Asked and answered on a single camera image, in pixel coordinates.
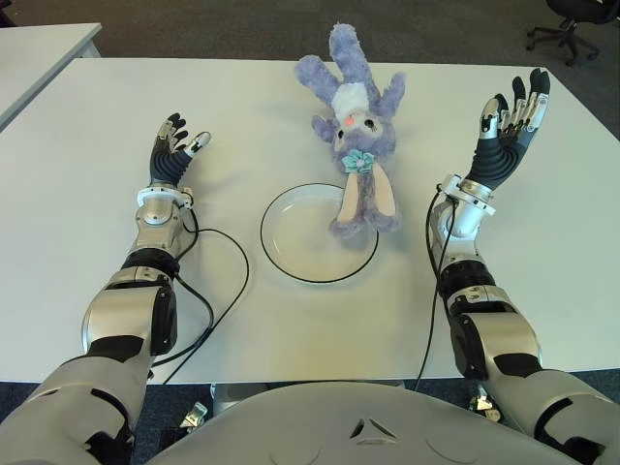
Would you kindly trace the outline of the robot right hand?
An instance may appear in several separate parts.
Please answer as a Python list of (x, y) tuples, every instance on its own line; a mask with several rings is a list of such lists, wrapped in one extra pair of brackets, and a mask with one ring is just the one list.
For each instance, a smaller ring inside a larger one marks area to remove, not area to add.
[(490, 98), (480, 115), (479, 139), (466, 178), (497, 189), (517, 169), (539, 131), (549, 104), (549, 74), (539, 68), (512, 80), (513, 105), (502, 94)]

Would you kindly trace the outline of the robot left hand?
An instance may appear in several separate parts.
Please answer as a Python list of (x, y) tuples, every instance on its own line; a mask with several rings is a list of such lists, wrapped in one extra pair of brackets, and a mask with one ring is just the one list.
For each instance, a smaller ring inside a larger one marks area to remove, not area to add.
[(177, 187), (191, 162), (209, 144), (209, 132), (200, 132), (189, 142), (184, 142), (188, 137), (185, 125), (186, 121), (176, 112), (160, 126), (149, 160), (151, 184)]

